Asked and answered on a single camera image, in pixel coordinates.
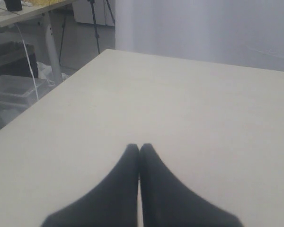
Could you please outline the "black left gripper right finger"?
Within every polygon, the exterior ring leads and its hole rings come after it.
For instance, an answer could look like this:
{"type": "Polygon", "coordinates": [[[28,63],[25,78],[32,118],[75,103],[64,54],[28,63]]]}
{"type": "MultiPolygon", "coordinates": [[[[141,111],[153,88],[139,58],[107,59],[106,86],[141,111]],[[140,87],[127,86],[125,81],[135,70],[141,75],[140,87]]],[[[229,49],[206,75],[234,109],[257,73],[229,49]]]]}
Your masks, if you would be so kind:
{"type": "Polygon", "coordinates": [[[140,149],[140,189],[146,227],[240,227],[233,214],[186,187],[163,163],[154,147],[140,149]]]}

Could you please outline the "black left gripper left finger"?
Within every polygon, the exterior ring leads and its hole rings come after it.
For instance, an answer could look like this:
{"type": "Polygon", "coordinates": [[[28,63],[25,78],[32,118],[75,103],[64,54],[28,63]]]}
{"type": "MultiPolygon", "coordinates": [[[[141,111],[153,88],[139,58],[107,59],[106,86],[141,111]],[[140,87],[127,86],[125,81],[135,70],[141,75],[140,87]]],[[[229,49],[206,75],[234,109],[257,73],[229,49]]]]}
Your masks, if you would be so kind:
{"type": "Polygon", "coordinates": [[[49,215],[44,227],[135,227],[139,148],[127,145],[110,173],[86,195],[49,215]]]}

